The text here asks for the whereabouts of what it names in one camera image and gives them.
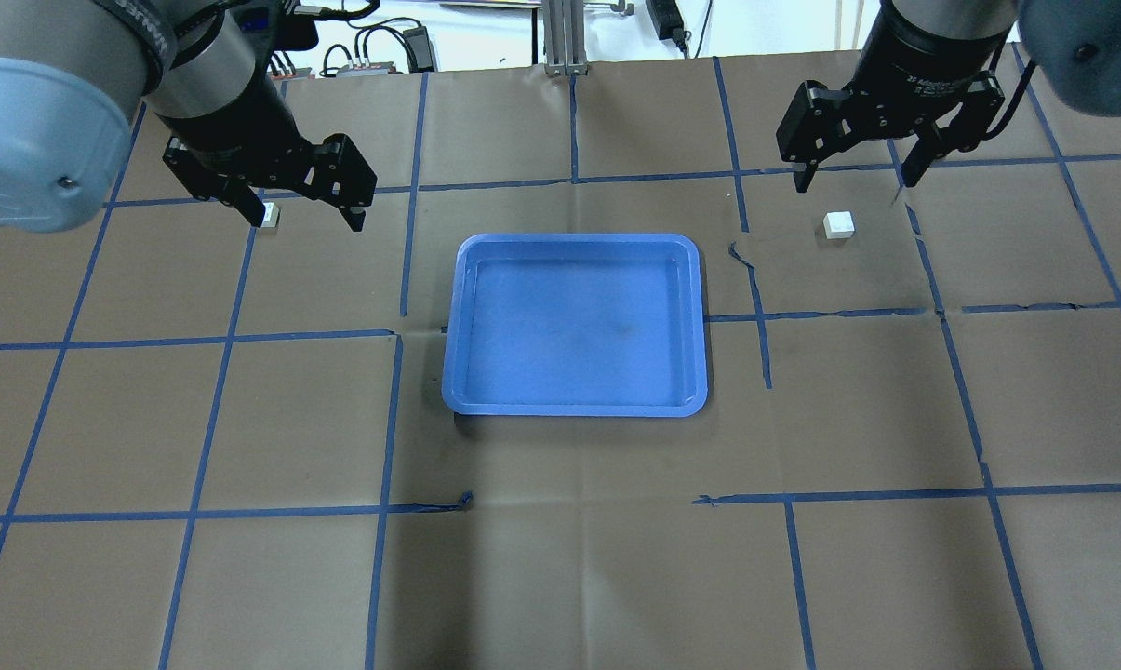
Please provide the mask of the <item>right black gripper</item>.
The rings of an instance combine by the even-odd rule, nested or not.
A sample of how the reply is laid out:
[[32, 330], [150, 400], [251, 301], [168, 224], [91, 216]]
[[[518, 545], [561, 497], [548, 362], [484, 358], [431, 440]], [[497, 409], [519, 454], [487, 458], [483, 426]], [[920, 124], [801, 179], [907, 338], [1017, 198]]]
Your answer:
[[1004, 43], [1003, 9], [880, 9], [852, 80], [803, 81], [782, 115], [776, 142], [795, 190], [862, 141], [916, 137], [900, 168], [908, 188], [949, 152], [978, 148], [1004, 103], [993, 69]]

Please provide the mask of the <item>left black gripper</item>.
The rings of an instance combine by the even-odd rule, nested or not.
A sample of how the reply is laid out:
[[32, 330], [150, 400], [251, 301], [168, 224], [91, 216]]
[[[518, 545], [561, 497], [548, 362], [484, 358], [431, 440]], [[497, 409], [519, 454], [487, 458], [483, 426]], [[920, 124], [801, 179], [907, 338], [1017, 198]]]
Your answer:
[[363, 232], [376, 170], [348, 133], [305, 139], [278, 89], [247, 89], [212, 114], [161, 122], [170, 132], [163, 162], [192, 198], [235, 208], [259, 227], [265, 201], [254, 190], [290, 190], [330, 204]]

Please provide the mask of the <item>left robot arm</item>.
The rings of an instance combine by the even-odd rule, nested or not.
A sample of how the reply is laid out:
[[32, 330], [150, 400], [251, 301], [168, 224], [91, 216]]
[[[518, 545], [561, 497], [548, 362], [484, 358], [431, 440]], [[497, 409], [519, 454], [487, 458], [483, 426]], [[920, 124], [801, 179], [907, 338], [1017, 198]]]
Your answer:
[[168, 128], [187, 194], [262, 226], [258, 188], [328, 203], [360, 232], [377, 177], [346, 134], [306, 140], [268, 63], [346, 11], [300, 1], [0, 1], [0, 226], [67, 232], [96, 215], [141, 103]]

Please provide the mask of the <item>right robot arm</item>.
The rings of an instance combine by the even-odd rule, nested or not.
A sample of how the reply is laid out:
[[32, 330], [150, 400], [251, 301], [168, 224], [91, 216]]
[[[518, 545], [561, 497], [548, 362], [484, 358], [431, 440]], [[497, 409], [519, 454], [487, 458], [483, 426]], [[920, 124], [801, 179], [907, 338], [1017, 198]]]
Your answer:
[[883, 1], [844, 87], [803, 81], [776, 131], [794, 188], [864, 141], [908, 139], [916, 186], [1003, 131], [1036, 72], [1067, 108], [1121, 117], [1121, 1]]

